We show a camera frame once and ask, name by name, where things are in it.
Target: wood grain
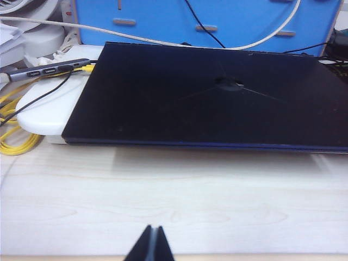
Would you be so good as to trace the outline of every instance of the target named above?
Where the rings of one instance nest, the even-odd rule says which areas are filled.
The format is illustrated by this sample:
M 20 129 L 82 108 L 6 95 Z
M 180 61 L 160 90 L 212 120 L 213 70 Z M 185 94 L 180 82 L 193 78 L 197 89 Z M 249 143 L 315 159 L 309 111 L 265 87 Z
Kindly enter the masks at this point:
M 205 254 L 175 256 L 176 261 L 346 261 L 339 254 Z M 123 256 L 113 257 L 23 257 L 3 256 L 2 261 L 123 261 Z
M 1 253 L 348 253 L 348 156 L 68 146 L 1 157 Z

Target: blue cabinet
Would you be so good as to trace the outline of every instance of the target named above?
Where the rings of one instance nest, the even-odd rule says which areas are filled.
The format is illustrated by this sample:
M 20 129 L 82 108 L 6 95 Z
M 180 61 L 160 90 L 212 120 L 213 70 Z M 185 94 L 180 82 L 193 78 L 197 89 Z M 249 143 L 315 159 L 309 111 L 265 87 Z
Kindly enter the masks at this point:
M 296 0 L 190 0 L 205 26 L 226 46 L 250 44 L 269 35 L 289 16 Z M 283 52 L 325 42 L 333 28 L 341 0 L 302 0 L 295 17 L 254 51 Z M 184 0 L 73 0 L 77 22 L 145 38 L 196 46 L 219 47 L 197 22 Z M 80 31 L 88 45 L 106 41 L 136 42 L 90 30 Z M 323 47 L 306 52 L 320 55 Z

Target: yellow cable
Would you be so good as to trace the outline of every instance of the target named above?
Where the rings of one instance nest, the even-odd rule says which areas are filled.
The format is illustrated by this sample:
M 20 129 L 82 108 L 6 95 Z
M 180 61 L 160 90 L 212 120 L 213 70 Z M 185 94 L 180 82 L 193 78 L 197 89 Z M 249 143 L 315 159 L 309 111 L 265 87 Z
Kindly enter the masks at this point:
M 19 86 L 18 88 L 11 91 L 7 95 L 0 97 L 0 102 L 8 101 L 12 95 L 21 92 L 22 90 L 24 90 L 25 88 L 29 87 L 31 84 L 33 84 L 39 80 L 40 80 L 40 78 Z M 15 98 L 14 100 L 10 101 L 8 104 L 6 104 L 3 108 L 0 109 L 0 114 L 2 116 L 1 121 L 4 121 L 3 116 L 6 117 L 7 115 L 15 112 L 16 105 L 21 98 L 22 97 Z M 9 155 L 9 156 L 16 156 L 16 155 L 26 153 L 27 151 L 32 149 L 40 141 L 40 138 L 41 138 L 40 135 L 30 133 L 27 140 L 18 146 L 12 146 L 12 145 L 7 144 L 5 142 L 5 140 L 9 136 L 11 136 L 12 134 L 14 134 L 15 132 L 17 132 L 18 130 L 21 129 L 21 127 L 17 123 L 17 119 L 11 119 L 7 123 L 11 124 L 11 125 L 16 125 L 16 126 L 13 127 L 12 129 L 10 129 L 9 131 L 7 131 L 6 133 L 4 133 L 2 136 L 0 136 L 0 152 L 2 154 Z
M 37 78 L 37 79 L 35 79 L 35 80 L 33 80 L 33 81 L 29 82 L 29 83 L 25 83 L 25 84 L 23 84 L 23 85 L 17 87 L 15 90 L 9 92 L 8 94 L 6 94 L 6 95 L 0 97 L 0 103 L 1 103 L 1 102 L 4 102 L 4 101 L 7 101 L 7 99 L 8 99 L 9 97 L 11 97 L 11 96 L 13 96 L 14 94 L 17 94 L 17 93 L 23 91 L 25 88 L 29 87 L 29 86 L 32 85 L 33 83 L 38 82 L 40 79 L 41 79 L 41 78 Z

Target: cable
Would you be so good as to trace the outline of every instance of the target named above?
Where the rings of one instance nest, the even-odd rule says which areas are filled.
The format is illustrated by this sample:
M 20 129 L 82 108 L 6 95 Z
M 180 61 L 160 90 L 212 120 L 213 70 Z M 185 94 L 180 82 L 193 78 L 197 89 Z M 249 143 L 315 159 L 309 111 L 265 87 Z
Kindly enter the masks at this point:
M 322 42 L 322 43 L 319 43 L 317 45 L 311 45 L 311 46 L 308 46 L 308 47 L 305 47 L 305 48 L 294 49 L 294 50 L 286 51 L 284 53 L 294 53 L 294 52 L 299 52 L 299 51 L 311 49 L 311 48 L 314 48 L 314 47 L 318 47 L 318 46 L 321 46 L 321 45 L 329 45 L 329 44 L 330 44 L 329 42 Z
M 228 49 L 228 50 L 249 49 L 249 48 L 252 48 L 254 46 L 260 45 L 260 44 L 264 43 L 265 41 L 269 40 L 270 38 L 275 36 L 277 33 L 279 33 L 291 21 L 291 19 L 297 13 L 297 11 L 298 11 L 298 9 L 300 7 L 300 4 L 301 4 L 301 0 L 297 0 L 296 4 L 294 6 L 294 9 L 292 10 L 292 12 L 288 16 L 288 18 L 273 33 L 269 34 L 265 38 L 262 38 L 261 40 L 259 40 L 257 42 L 254 42 L 254 43 L 251 43 L 249 45 L 239 46 L 239 47 L 232 47 L 232 48 L 226 48 L 226 49 Z M 117 35 L 117 36 L 120 36 L 120 37 L 125 37 L 125 38 L 138 40 L 138 41 L 142 41 L 142 42 L 150 42 L 152 44 L 157 44 L 157 45 L 167 45 L 167 46 L 186 47 L 186 48 L 207 48 L 207 47 L 199 47 L 199 46 L 180 45 L 180 44 L 173 43 L 173 42 L 165 42 L 165 41 L 153 40 L 153 39 L 138 37 L 138 36 L 134 36 L 134 35 L 119 33 L 119 32 L 115 32 L 115 31 L 112 31 L 112 30 L 106 30 L 106 29 L 102 29 L 102 28 L 98 28 L 98 27 L 86 26 L 84 24 L 45 21 L 45 20 L 37 20 L 37 19 L 23 18 L 23 17 L 13 17 L 13 16 L 1 16 L 0 20 L 1 21 L 25 21 L 25 22 L 32 22 L 32 23 L 52 24 L 52 25 L 55 25 L 55 26 L 76 27 L 76 28 L 80 28 L 80 29 L 88 29 L 88 30 L 94 30 L 94 31 L 102 32 L 102 33 L 113 34 L 113 35 Z
M 22 86 L 17 88 L 14 93 L 20 92 L 22 90 Z M 2 116 L 7 116 L 15 111 L 16 105 L 18 101 L 22 97 L 17 97 L 14 100 L 10 101 L 6 105 L 2 106 L 0 109 L 0 114 Z M 33 148 L 41 139 L 40 135 L 37 134 L 30 134 L 28 139 L 24 141 L 22 144 L 18 146 L 11 146 L 5 142 L 5 140 L 11 136 L 13 133 L 19 131 L 21 127 L 18 125 L 17 119 L 11 119 L 7 123 L 11 125 L 17 125 L 14 128 L 10 129 L 6 133 L 4 133 L 2 136 L 0 136 L 0 152 L 2 154 L 8 155 L 8 156 L 15 156 L 22 153 L 25 153 L 29 151 L 31 148 Z
M 32 81 L 29 82 L 29 83 L 25 83 L 25 84 L 19 86 L 18 88 L 16 88 L 15 90 L 9 92 L 8 94 L 6 94 L 6 95 L 0 97 L 0 103 L 6 101 L 9 97 L 13 96 L 14 94 L 17 94 L 17 93 L 23 91 L 24 89 L 26 89 L 27 87 L 29 87 L 29 86 L 32 85 L 33 83 L 38 82 L 40 79 L 41 79 L 41 78 L 37 78 L 37 79 L 35 79 L 35 80 L 32 80 Z
M 71 74 L 72 74 L 72 70 L 73 67 L 71 66 L 71 71 L 69 71 L 67 74 L 67 77 L 64 79 L 64 81 L 62 81 L 57 87 L 55 87 L 54 89 L 52 89 L 51 91 L 39 96 L 38 98 L 32 100 L 31 102 L 27 103 L 26 105 L 24 105 L 22 108 L 20 108 L 19 110 L 11 113 L 9 116 L 7 116 L 1 123 L 0 123 L 0 127 L 3 126 L 6 122 L 8 122 L 9 120 L 11 120 L 14 116 L 16 116 L 18 113 L 20 113 L 22 110 L 26 109 L 27 107 L 29 107 L 30 105 L 32 105 L 33 103 L 37 102 L 38 100 L 46 97 L 47 95 L 57 91 L 63 84 L 65 84 L 67 82 L 67 80 L 69 80 Z
M 200 19 L 197 17 L 195 11 L 193 10 L 193 8 L 192 8 L 192 6 L 191 6 L 189 0 L 185 0 L 185 2 L 186 2 L 186 4 L 187 4 L 187 6 L 189 7 L 189 9 L 191 10 L 191 13 L 193 14 L 193 16 L 194 16 L 194 18 L 196 19 L 197 23 L 199 23 L 200 26 L 202 27 L 202 29 L 203 29 L 207 34 L 209 34 L 216 42 L 218 42 L 218 44 L 219 44 L 222 48 L 226 48 L 226 47 L 222 44 L 222 42 L 220 42 L 220 40 L 219 40 L 217 37 L 215 37 L 215 35 L 213 35 L 211 32 L 209 32 L 209 31 L 203 26 L 203 24 L 201 23 Z

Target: black cable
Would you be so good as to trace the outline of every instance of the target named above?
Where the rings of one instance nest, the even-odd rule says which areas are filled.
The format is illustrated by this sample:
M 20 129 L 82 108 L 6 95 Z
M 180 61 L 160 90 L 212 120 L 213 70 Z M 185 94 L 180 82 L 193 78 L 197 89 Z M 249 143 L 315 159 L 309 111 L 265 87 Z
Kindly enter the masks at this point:
M 71 66 L 71 70 L 67 73 L 67 77 L 64 79 L 64 81 L 62 81 L 57 87 L 55 87 L 53 90 L 41 95 L 40 97 L 32 100 L 31 102 L 27 103 L 26 105 L 24 105 L 22 108 L 20 108 L 19 110 L 15 111 L 14 113 L 11 113 L 9 116 L 7 116 L 5 118 L 5 120 L 3 122 L 0 123 L 0 127 L 3 126 L 6 122 L 8 122 L 9 120 L 11 120 L 14 116 L 16 116 L 18 113 L 20 113 L 22 110 L 26 109 L 27 107 L 29 107 L 30 105 L 32 105 L 33 103 L 37 102 L 38 100 L 46 97 L 47 95 L 57 91 L 63 84 L 65 84 L 67 82 L 67 80 L 69 80 L 71 74 L 72 74 L 72 70 L 73 67 Z
M 187 6 L 190 8 L 191 13 L 192 13 L 193 16 L 195 17 L 196 21 L 197 21 L 197 22 L 200 24 L 200 26 L 202 27 L 202 29 L 203 29 L 207 34 L 209 34 L 216 42 L 218 42 L 219 45 L 221 45 L 222 48 L 226 48 L 226 47 L 222 44 L 222 42 L 220 42 L 220 40 L 219 40 L 218 38 L 216 38 L 216 37 L 215 37 L 211 32 L 209 32 L 208 30 L 206 30 L 206 28 L 203 26 L 203 24 L 201 23 L 201 21 L 198 19 L 198 17 L 197 17 L 197 15 L 196 15 L 195 11 L 193 10 L 193 8 L 192 8 L 190 2 L 189 2 L 188 0 L 185 0 L 185 2 L 186 2 L 186 4 L 187 4 Z
M 303 50 L 307 50 L 307 49 L 311 49 L 311 48 L 314 48 L 314 47 L 318 47 L 318 46 L 321 46 L 321 45 L 328 45 L 330 44 L 329 42 L 322 42 L 322 43 L 319 43 L 317 45 L 312 45 L 312 46 L 308 46 L 308 47 L 305 47 L 305 48 L 300 48 L 300 49 L 295 49 L 295 50 L 289 50 L 289 51 L 286 51 L 284 53 L 294 53 L 294 52 L 299 52 L 299 51 L 303 51 Z

